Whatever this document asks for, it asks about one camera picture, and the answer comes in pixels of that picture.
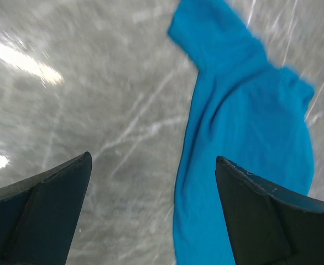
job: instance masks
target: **floor scratch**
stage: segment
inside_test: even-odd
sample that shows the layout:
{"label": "floor scratch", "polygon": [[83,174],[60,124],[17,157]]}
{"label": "floor scratch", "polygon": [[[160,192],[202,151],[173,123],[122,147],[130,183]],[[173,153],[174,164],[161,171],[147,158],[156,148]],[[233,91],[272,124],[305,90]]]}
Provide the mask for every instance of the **floor scratch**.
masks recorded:
{"label": "floor scratch", "polygon": [[295,11],[296,11],[297,2],[298,2],[298,0],[295,1],[294,7],[293,7],[292,12],[291,12],[291,21],[290,21],[290,26],[289,26],[289,29],[288,29],[288,33],[290,33],[290,30],[291,30],[292,24],[293,24],[293,22],[294,22],[294,18],[295,18]]}
{"label": "floor scratch", "polygon": [[138,98],[135,100],[133,106],[131,107],[131,109],[128,111],[128,115],[131,115],[135,109],[138,107],[138,105],[140,104],[140,102],[144,99],[144,94],[141,93]]}
{"label": "floor scratch", "polygon": [[[131,136],[131,137],[125,137],[122,140],[119,141],[112,141],[112,142],[108,142],[106,143],[103,147],[104,149],[102,149],[102,152],[110,149],[112,147],[115,147],[117,145],[123,144],[125,142],[130,142],[130,141],[139,141],[139,140],[144,140],[147,139],[149,137],[153,137],[156,133],[158,133],[158,131],[163,127],[163,126],[169,126],[169,125],[173,125],[173,124],[177,124],[180,123],[182,121],[184,121],[186,119],[186,116],[177,116],[175,118],[171,118],[171,119],[165,119],[162,121],[157,121],[156,123],[152,123],[151,125],[147,125],[141,128],[142,131],[147,131],[147,133],[143,134],[143,135],[138,135],[138,136]],[[95,154],[93,156],[93,161],[95,161],[97,158],[99,157],[99,155]]]}
{"label": "floor scratch", "polygon": [[162,9],[162,6],[160,6],[160,7],[155,7],[153,9],[145,9],[145,10],[141,10],[139,12],[133,13],[132,19],[133,19],[133,23],[136,24],[136,23],[148,20],[150,18],[157,18],[162,14],[163,14],[163,9]]}
{"label": "floor scratch", "polygon": [[115,167],[115,169],[109,175],[108,179],[112,178],[117,173],[117,171],[122,167],[122,165],[128,160],[128,158],[134,152],[134,150],[136,149],[136,147],[138,147],[138,145],[139,145],[140,142],[141,142],[141,140],[136,141],[134,143],[134,145],[129,149],[129,151],[127,152],[127,154],[123,157],[123,159],[119,162],[119,164]]}
{"label": "floor scratch", "polygon": [[271,26],[271,30],[274,30],[274,29],[275,29],[275,27],[276,27],[276,25],[277,25],[277,23],[278,23],[278,21],[279,21],[281,15],[283,14],[283,12],[284,12],[284,10],[285,10],[285,7],[287,7],[288,2],[289,2],[289,0],[286,0],[286,3],[283,5],[283,7],[282,7],[282,9],[280,10],[278,16],[277,16],[276,19],[274,20],[273,25]]}
{"label": "floor scratch", "polygon": [[284,56],[284,60],[283,60],[283,66],[285,65],[286,59],[288,58],[290,43],[291,43],[292,35],[294,33],[295,25],[296,25],[296,23],[293,24],[293,27],[291,28],[291,32],[290,32],[290,36],[289,36],[289,41],[288,41],[288,45],[286,46],[286,52],[285,52],[285,56]]}
{"label": "floor scratch", "polygon": [[324,117],[324,110],[318,112],[316,115],[314,115],[310,121],[308,121],[308,126],[311,127],[313,126],[319,118],[323,118]]}
{"label": "floor scratch", "polygon": [[150,105],[153,103],[153,101],[156,100],[156,97],[158,96],[159,93],[161,93],[161,91],[164,89],[164,87],[166,86],[166,84],[173,78],[174,74],[175,74],[176,69],[172,69],[168,75],[166,75],[163,80],[160,82],[160,84],[158,85],[157,89],[152,93],[152,95],[149,97],[149,99],[147,100],[147,102],[140,108],[140,111],[138,112],[138,114],[135,116],[135,118],[129,123],[128,127],[125,129],[124,132],[122,132],[119,137],[113,141],[112,143],[107,143],[104,144],[99,151],[93,156],[93,160],[96,160],[103,152],[104,150],[106,150],[107,148],[111,147],[111,144],[119,144],[121,143],[125,137],[127,137],[132,130],[135,128],[137,122],[139,121],[139,119],[141,118],[141,116],[148,110],[148,108],[150,107]]}
{"label": "floor scratch", "polygon": [[41,163],[41,171],[44,171],[46,169],[46,165],[48,164],[49,157],[51,156],[54,136],[55,136],[56,130],[58,129],[58,126],[59,126],[59,122],[60,122],[60,119],[61,119],[61,116],[62,116],[62,110],[63,110],[64,105],[65,105],[65,98],[66,98],[68,92],[69,92],[69,90],[66,88],[64,90],[63,97],[61,99],[59,99],[59,107],[58,107],[58,110],[57,110],[55,118],[54,118],[53,128],[52,128],[52,130],[50,132],[50,135],[49,135],[49,139],[48,139],[45,155],[44,155],[44,158],[43,158],[43,162]]}
{"label": "floor scratch", "polygon": [[163,218],[163,222],[167,222],[167,218],[168,218],[169,214],[172,212],[173,208],[174,208],[173,205],[169,208],[166,216]]}

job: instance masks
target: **shiny floor surface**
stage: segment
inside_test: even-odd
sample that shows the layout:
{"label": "shiny floor surface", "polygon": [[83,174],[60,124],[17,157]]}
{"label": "shiny floor surface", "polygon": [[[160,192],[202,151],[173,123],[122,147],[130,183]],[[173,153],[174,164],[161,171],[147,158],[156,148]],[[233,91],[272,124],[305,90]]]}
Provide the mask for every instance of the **shiny floor surface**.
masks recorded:
{"label": "shiny floor surface", "polygon": [[[306,116],[324,200],[324,0],[230,2]],[[197,71],[166,36],[177,0],[0,0],[0,187],[90,151],[67,264],[175,264],[173,188]]]}

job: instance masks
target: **blue fabric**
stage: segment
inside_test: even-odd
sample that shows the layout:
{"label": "blue fabric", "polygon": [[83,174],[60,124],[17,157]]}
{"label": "blue fabric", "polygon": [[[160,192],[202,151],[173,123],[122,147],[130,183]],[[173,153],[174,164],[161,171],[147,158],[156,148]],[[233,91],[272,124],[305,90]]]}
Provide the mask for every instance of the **blue fabric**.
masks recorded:
{"label": "blue fabric", "polygon": [[223,0],[182,0],[168,33],[199,69],[175,185],[177,263],[232,265],[216,157],[307,195],[314,164],[304,115],[313,88],[275,68]]}

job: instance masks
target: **white streak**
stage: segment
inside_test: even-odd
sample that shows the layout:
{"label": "white streak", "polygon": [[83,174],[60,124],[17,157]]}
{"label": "white streak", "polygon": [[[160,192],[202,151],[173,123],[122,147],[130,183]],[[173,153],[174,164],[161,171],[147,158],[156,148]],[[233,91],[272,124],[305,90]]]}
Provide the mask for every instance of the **white streak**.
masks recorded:
{"label": "white streak", "polygon": [[290,37],[289,37],[288,45],[286,46],[286,52],[285,52],[285,56],[284,56],[284,60],[283,60],[283,66],[285,65],[286,59],[288,57],[290,43],[291,43],[292,35],[294,33],[294,29],[295,29],[295,25],[291,28]]}
{"label": "white streak", "polygon": [[50,132],[50,135],[49,135],[49,138],[48,138],[48,143],[46,144],[46,151],[45,151],[45,154],[44,154],[43,162],[41,163],[41,170],[42,171],[46,169],[46,164],[48,163],[48,159],[51,156],[54,136],[55,136],[56,130],[58,129],[58,126],[59,126],[59,121],[60,121],[60,118],[61,118],[63,105],[64,105],[64,103],[61,102],[60,105],[59,105],[59,109],[56,112],[56,116],[54,118],[54,126],[53,126],[53,129]]}
{"label": "white streak", "polygon": [[324,110],[318,112],[316,115],[314,115],[311,120],[308,122],[308,126],[313,126],[319,118],[324,117]]}
{"label": "white streak", "polygon": [[185,120],[186,117],[185,116],[177,116],[175,118],[171,118],[171,119],[165,119],[162,121],[158,121],[156,123],[152,123],[149,126],[143,127],[142,130],[145,131],[147,130],[149,132],[149,134],[151,135],[155,135],[157,134],[157,132],[163,127],[163,126],[167,126],[167,125],[173,125],[173,124],[178,124],[181,123],[183,120]]}
{"label": "white streak", "polygon": [[122,165],[128,160],[128,158],[131,156],[131,154],[134,152],[136,147],[138,147],[140,141],[136,141],[134,145],[129,149],[127,154],[123,157],[123,159],[119,162],[119,164],[115,167],[115,169],[112,171],[112,173],[109,175],[108,179],[112,178],[117,171],[122,167]]}
{"label": "white streak", "polygon": [[289,29],[288,29],[288,33],[290,32],[290,29],[292,27],[292,24],[294,22],[294,17],[295,17],[295,9],[296,9],[296,6],[297,6],[297,1],[295,1],[295,4],[294,4],[294,8],[292,9],[292,12],[291,12],[291,21],[290,21],[290,26],[289,26]]}
{"label": "white streak", "polygon": [[145,9],[133,14],[133,23],[143,22],[150,18],[156,18],[163,14],[162,7],[155,7],[153,9]]}
{"label": "white streak", "polygon": [[278,16],[276,17],[276,19],[274,20],[273,22],[273,25],[271,26],[271,30],[274,30],[275,29],[275,25],[278,23],[279,19],[280,19],[280,16],[283,14],[284,10],[285,10],[285,7],[287,7],[287,4],[288,4],[289,0],[286,0],[286,3],[284,3],[283,7],[281,8]]}
{"label": "white streak", "polygon": [[135,102],[134,102],[133,106],[131,107],[131,109],[128,111],[128,115],[134,112],[134,110],[138,107],[138,105],[140,104],[140,102],[141,102],[143,99],[144,99],[144,94],[141,93],[141,94],[138,96],[137,100],[135,100]]}
{"label": "white streak", "polygon": [[252,1],[252,7],[250,8],[250,13],[249,13],[248,21],[247,21],[247,27],[249,26],[249,23],[252,20],[253,10],[254,10],[256,2],[257,2],[257,0]]}
{"label": "white streak", "polygon": [[171,206],[171,207],[169,208],[169,210],[168,210],[166,216],[163,218],[163,222],[167,222],[167,218],[168,218],[169,214],[172,212],[172,210],[173,210],[173,206]]}

